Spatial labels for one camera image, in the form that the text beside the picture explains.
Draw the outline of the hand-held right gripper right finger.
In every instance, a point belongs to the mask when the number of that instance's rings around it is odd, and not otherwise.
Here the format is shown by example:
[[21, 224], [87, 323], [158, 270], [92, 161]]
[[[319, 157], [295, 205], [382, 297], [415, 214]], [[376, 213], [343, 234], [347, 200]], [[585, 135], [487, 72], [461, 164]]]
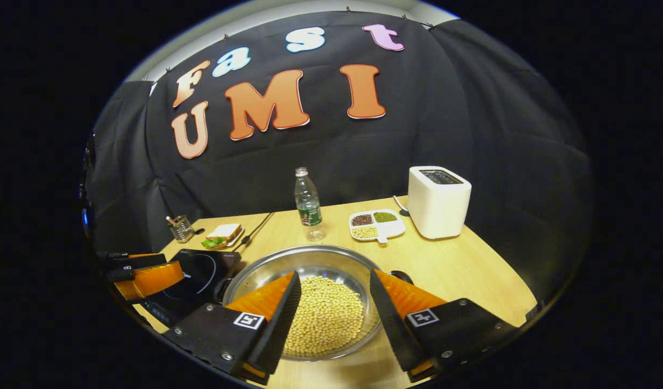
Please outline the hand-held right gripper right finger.
[[509, 344], [518, 328], [467, 298], [446, 301], [373, 270], [369, 291], [400, 368], [415, 383], [450, 376]]

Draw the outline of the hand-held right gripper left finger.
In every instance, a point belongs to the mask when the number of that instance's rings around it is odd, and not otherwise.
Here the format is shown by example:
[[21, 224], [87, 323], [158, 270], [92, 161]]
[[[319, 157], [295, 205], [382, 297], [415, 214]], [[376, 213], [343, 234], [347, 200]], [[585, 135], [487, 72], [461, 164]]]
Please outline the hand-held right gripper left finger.
[[299, 273], [290, 271], [228, 305], [203, 304], [163, 336], [222, 374], [265, 385], [282, 357], [301, 294]]

